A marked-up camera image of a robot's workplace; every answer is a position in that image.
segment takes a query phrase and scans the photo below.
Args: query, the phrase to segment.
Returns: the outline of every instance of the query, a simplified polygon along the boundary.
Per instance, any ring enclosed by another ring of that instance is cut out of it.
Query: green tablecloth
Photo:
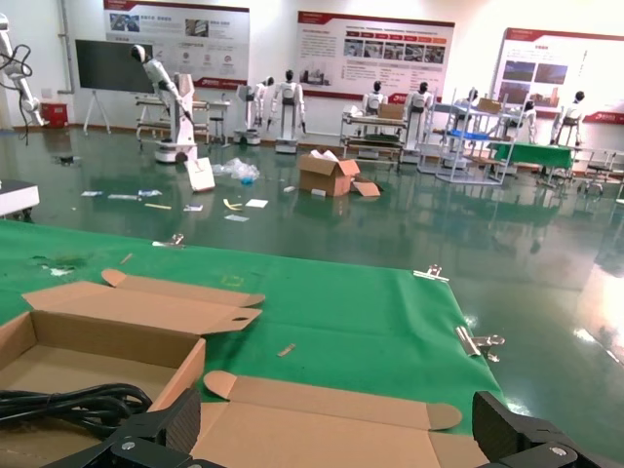
[[[496,150],[494,159],[507,159],[511,145],[492,143],[490,149]],[[511,163],[529,163],[552,168],[569,169],[572,167],[572,150],[559,146],[541,146],[539,144],[516,143],[511,154]]]
[[[140,239],[0,221],[0,323],[27,309],[20,295],[104,268],[266,294],[247,330],[208,339],[207,371],[279,378],[425,402],[447,402],[469,433],[472,395],[502,398],[483,358],[465,355],[465,321],[449,285],[410,271],[219,249],[155,248]],[[123,266],[119,262],[132,253]],[[74,268],[54,277],[50,269]],[[286,357],[277,353],[294,343]]]

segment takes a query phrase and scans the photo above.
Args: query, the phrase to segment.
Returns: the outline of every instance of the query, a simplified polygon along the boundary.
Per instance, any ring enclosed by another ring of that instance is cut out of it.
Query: green floor
[[[558,197],[526,175],[494,190],[376,169],[367,176],[384,187],[379,200],[322,200],[284,193],[298,177],[292,157],[231,147],[216,150],[213,163],[239,156],[258,165],[261,179],[243,186],[218,178],[213,193],[194,196],[186,173],[156,166],[150,149],[139,154],[131,135],[34,134],[28,147],[3,136],[0,177],[39,184],[40,224],[151,240],[183,233],[192,245],[400,269],[438,263],[474,334],[507,339],[490,366],[511,408],[624,462],[624,209],[614,208],[616,187],[586,201],[575,190]],[[68,154],[81,159],[56,163]],[[139,189],[160,190],[150,201],[173,209],[80,197]],[[245,210],[250,220],[240,223],[224,219],[224,198],[269,204]],[[189,202],[204,210],[184,213]]]

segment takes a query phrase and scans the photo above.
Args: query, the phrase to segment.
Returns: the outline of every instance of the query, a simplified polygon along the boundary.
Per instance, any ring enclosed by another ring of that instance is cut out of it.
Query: poster
[[[375,81],[392,103],[421,82],[442,95],[454,23],[299,12],[298,79],[307,96],[361,99]]]
[[[247,84],[250,11],[212,5],[103,0],[106,40],[150,44],[174,73],[197,88],[236,90]]]
[[[624,91],[613,66],[623,54],[620,36],[509,28],[493,95],[514,104],[529,97],[548,117],[583,91],[586,122],[624,124]]]

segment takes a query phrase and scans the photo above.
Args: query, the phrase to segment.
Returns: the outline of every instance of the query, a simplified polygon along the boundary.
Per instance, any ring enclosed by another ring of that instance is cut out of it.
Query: packaging material
[[[378,116],[380,119],[403,120],[404,108],[400,104],[379,105]]]
[[[213,174],[215,176],[230,174],[232,178],[236,178],[238,180],[256,180],[258,177],[260,177],[260,171],[257,169],[256,166],[246,164],[239,158],[234,158],[224,165],[214,164]]]
[[[503,109],[503,104],[498,100],[487,99],[482,97],[479,99],[479,104],[477,104],[477,109],[482,112],[487,112],[488,114],[497,114]]]
[[[167,408],[204,373],[201,334],[244,328],[262,295],[106,270],[113,288],[65,284],[23,297],[32,306],[0,327],[0,388],[65,393],[104,383],[143,389]],[[98,443],[86,430],[45,420],[0,430],[0,468],[38,468]]]
[[[210,372],[205,380],[228,403],[202,406],[192,451],[228,468],[474,468],[488,463],[453,427],[458,409],[279,380]]]
[[[338,162],[315,158],[304,154],[299,158],[299,188],[312,191],[323,190],[331,197],[349,192],[351,178],[360,173],[358,163],[352,159]]]

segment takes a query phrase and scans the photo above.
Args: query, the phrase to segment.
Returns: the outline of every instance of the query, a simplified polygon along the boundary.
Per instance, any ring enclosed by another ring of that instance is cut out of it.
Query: plastic bag
[[[257,169],[256,166],[251,164],[245,164],[238,158],[234,158],[224,165],[213,165],[213,174],[215,176],[230,174],[232,178],[246,181],[254,181],[258,177],[260,177],[260,171]]]

